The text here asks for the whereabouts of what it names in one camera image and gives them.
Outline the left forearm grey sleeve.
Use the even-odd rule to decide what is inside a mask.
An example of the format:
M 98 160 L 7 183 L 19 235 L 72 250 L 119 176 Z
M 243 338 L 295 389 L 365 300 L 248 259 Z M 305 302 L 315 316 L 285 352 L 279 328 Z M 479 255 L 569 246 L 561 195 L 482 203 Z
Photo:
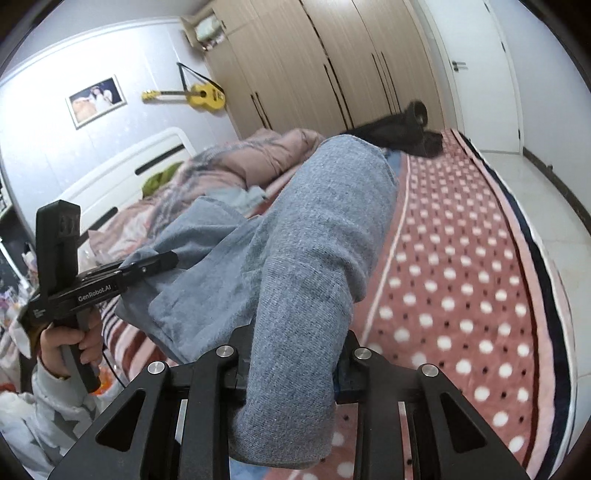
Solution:
M 1 393 L 1 433 L 24 469 L 46 479 L 121 392 L 115 382 L 101 395 L 89 394 L 76 379 L 57 378 L 39 362 L 30 393 Z

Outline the left hand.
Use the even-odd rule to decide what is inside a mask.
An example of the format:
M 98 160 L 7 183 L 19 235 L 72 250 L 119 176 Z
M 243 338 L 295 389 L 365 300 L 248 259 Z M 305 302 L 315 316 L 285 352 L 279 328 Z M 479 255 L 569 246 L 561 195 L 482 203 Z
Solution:
M 96 308 L 86 316 L 88 330 L 81 331 L 64 326 L 50 326 L 40 337 L 40 359 L 45 369 L 56 378 L 71 375 L 62 355 L 62 348 L 76 346 L 80 349 L 80 362 L 98 366 L 102 359 L 102 320 Z

